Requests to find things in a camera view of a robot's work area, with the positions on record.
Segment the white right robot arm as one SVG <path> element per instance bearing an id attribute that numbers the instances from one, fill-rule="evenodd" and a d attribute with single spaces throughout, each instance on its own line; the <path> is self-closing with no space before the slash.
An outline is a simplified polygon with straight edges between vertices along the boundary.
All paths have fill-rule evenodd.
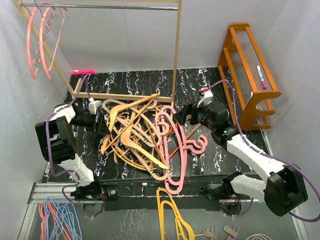
<path id="1" fill-rule="evenodd" d="M 173 120 L 183 126 L 190 116 L 190 124 L 207 127 L 216 144 L 241 159 L 260 177 L 252 178 L 236 171 L 223 179 L 221 193 L 230 199 L 237 195 L 258 199 L 279 217 L 306 202 L 308 194 L 298 170 L 267 156 L 241 135 L 235 126 L 229 124 L 225 105 L 212 98 L 211 91 L 204 91 L 198 103 L 185 105 L 173 115 Z"/>

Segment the pink curved wire hanger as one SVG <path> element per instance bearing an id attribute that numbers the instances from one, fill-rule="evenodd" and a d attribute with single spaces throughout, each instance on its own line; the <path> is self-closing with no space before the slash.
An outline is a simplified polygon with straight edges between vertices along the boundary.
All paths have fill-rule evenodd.
<path id="1" fill-rule="evenodd" d="M 66 8 L 47 6 L 43 12 L 39 27 L 40 61 L 47 78 L 52 78 L 51 71 L 61 40 L 66 19 Z"/>

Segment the pink wavy wire hanger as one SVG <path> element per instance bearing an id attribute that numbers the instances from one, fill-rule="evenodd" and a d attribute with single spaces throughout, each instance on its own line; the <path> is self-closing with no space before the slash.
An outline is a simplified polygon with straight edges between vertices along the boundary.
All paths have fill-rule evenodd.
<path id="1" fill-rule="evenodd" d="M 45 10 L 39 8 L 40 4 L 46 7 Z M 59 8 L 51 6 L 49 2 L 41 2 L 37 4 L 30 13 L 27 32 L 26 32 L 26 52 L 28 67 L 31 76 L 35 79 L 37 77 L 38 70 L 42 66 L 48 79 L 51 79 L 51 70 L 54 65 L 58 45 L 60 42 L 60 36 L 57 37 L 54 45 L 54 52 L 49 55 L 49 49 L 46 46 L 46 42 L 52 30 L 54 19 L 62 19 L 60 28 L 63 27 L 65 21 L 66 8 Z M 38 40 L 38 46 L 36 51 L 32 52 L 32 40 L 31 34 L 35 34 L 35 38 Z"/>

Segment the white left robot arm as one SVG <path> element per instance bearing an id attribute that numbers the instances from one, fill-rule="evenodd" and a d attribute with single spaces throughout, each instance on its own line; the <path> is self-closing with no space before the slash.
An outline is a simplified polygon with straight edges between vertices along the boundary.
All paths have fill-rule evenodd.
<path id="1" fill-rule="evenodd" d="M 104 124 L 104 117 L 97 117 L 100 100 L 88 99 L 88 110 L 78 111 L 74 102 L 65 102 L 54 108 L 53 114 L 35 125 L 39 146 L 44 159 L 53 166 L 64 169 L 76 183 L 76 190 L 70 195 L 75 200 L 99 200 L 104 194 L 97 175 L 81 159 L 73 126 L 87 128 L 98 135 L 110 131 Z"/>

